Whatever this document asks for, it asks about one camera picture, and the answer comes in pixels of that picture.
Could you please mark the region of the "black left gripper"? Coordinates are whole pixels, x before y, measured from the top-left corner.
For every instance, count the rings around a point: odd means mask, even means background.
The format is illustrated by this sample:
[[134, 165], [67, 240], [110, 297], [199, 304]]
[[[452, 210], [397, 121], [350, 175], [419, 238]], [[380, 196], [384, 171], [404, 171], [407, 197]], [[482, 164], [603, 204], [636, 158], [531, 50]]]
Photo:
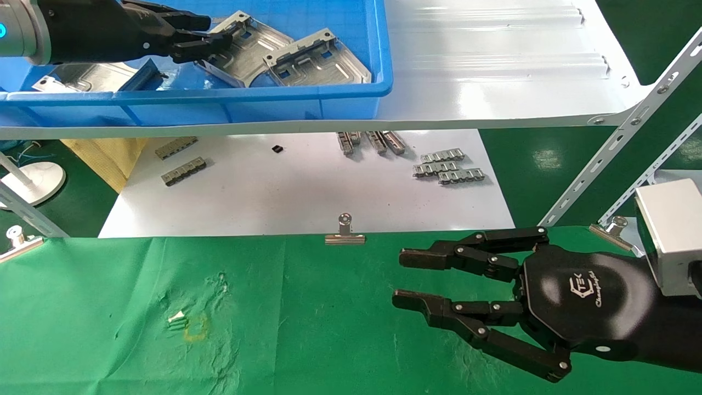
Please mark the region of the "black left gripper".
[[114, 63], [165, 54], [175, 64], [231, 47], [230, 33], [204, 33], [212, 18], [144, 1], [40, 1], [42, 64]]

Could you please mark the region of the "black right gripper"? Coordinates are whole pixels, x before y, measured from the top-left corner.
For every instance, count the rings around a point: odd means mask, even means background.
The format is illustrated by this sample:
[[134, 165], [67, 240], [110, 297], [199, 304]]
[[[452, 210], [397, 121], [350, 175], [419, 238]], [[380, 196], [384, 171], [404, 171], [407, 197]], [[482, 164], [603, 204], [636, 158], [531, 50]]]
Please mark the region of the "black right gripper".
[[[407, 268], [456, 269], [510, 283], [520, 273], [509, 253], [548, 244], [544, 227], [476, 231], [428, 249], [403, 249]], [[454, 302], [439, 295], [394, 290], [393, 306], [422, 313], [429, 327], [459, 335], [472, 348], [551, 383], [571, 372], [569, 352], [628, 362], [644, 355], [642, 335], [659, 288], [639, 258], [578, 253], [546, 245], [525, 258], [521, 302]], [[498, 331], [522, 325], [539, 348]]]

